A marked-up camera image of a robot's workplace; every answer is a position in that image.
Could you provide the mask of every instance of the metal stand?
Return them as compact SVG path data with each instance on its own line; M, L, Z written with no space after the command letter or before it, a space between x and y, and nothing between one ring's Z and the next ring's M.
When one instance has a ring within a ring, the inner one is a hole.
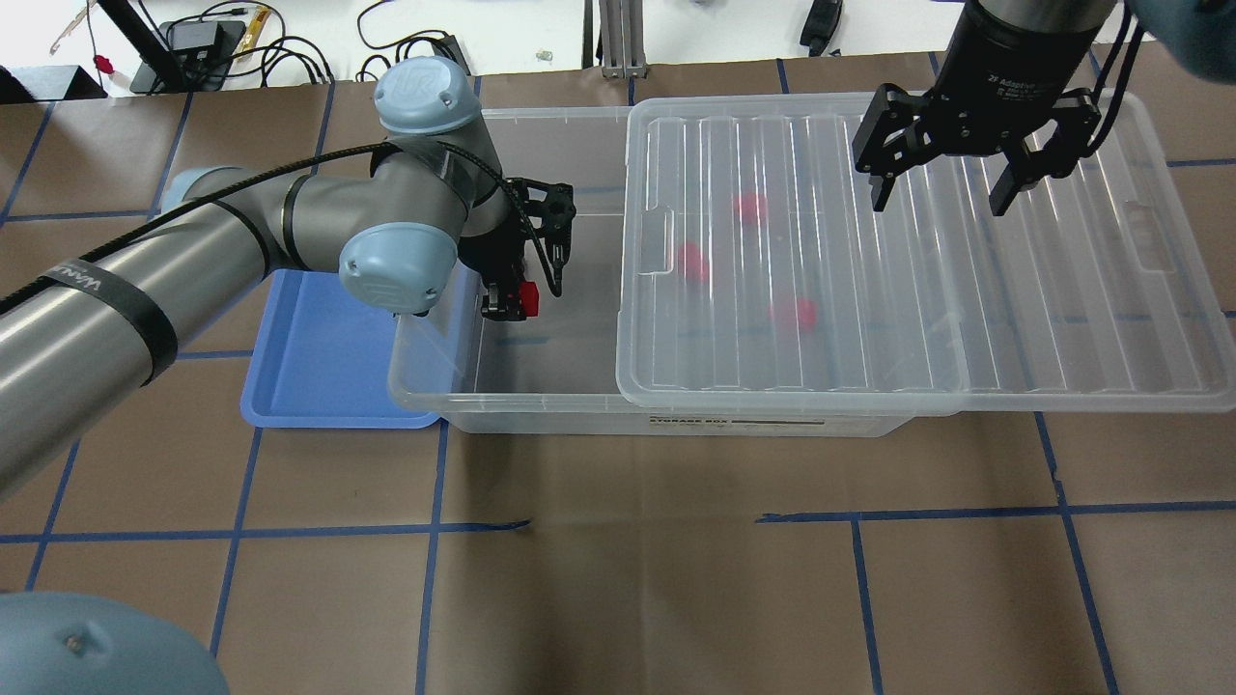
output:
M236 51L236 47L240 46L241 37L245 36L246 25L245 22L239 22L239 21L203 22L203 23L218 25L219 27L222 28L222 35L224 35L222 46L219 48L218 53L208 56L205 59L195 58L185 63L184 67L187 70L200 68L203 63L214 66L214 68L210 69L210 72L206 74L194 73L194 77L197 78L194 80L195 84L189 85L187 89L190 89L192 92L219 92L220 89L222 89L224 80L227 78L227 73L232 68L231 62L222 62L220 64L220 61L226 56L231 56ZM167 32L168 26L171 26L171 22L163 22L159 26L159 31ZM177 48L174 28L171 32L171 38L172 38L172 47ZM179 56L174 54L173 58L176 58L178 62L182 59ZM163 87L163 80L158 77L158 74L154 73L153 68L151 68L150 64L147 63L142 63L142 66L137 68L137 74L133 75L133 83L130 87L130 89L133 92L133 94L147 94L151 92L153 93L168 92L168 89Z
M184 92L188 84L180 73L180 63L163 47L154 32L142 21L129 0L98 0L98 5L111 17L116 28L133 45L142 61L154 70L164 92Z
M601 74L607 78L644 77L644 0L601 2Z

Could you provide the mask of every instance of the plastic box lid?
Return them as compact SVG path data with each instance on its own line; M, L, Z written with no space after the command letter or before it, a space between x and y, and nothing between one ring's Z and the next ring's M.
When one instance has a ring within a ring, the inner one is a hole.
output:
M1095 157L1004 218L988 209L1002 157L916 168L873 213L850 155L869 100L632 110L625 397L745 413L1236 406L1232 336L1136 98Z

